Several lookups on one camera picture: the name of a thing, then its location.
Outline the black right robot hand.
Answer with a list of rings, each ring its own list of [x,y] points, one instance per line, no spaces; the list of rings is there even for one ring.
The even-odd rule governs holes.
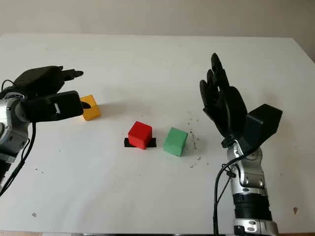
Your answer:
[[[227,148],[243,134],[248,111],[239,91],[229,84],[216,53],[211,55],[211,68],[199,87],[203,111],[223,136],[222,147]]]

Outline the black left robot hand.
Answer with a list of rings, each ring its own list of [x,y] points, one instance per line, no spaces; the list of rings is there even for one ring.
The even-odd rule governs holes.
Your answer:
[[[91,108],[88,102],[80,100],[78,92],[60,92],[67,81],[81,77],[83,71],[62,66],[45,66],[23,72],[15,81],[18,90],[26,96],[22,106],[28,113],[39,114],[82,114]]]

